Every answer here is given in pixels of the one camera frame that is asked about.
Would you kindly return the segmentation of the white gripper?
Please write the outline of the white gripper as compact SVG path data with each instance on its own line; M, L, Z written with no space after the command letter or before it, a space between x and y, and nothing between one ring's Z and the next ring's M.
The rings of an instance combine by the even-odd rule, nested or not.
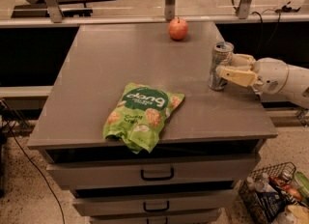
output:
M231 66L218 66L216 73L242 87L253 86L259 95L284 95L289 76L285 62L273 58L262 58L256 62L255 58L248 54L234 54Z

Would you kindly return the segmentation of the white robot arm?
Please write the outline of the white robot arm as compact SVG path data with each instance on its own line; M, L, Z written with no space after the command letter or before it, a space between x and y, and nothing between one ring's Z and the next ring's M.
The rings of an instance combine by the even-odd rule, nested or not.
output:
M309 108L309 69L282 60L255 60L247 54L234 54L230 63L220 63L216 73L242 87L252 87L259 94L278 94L287 101Z

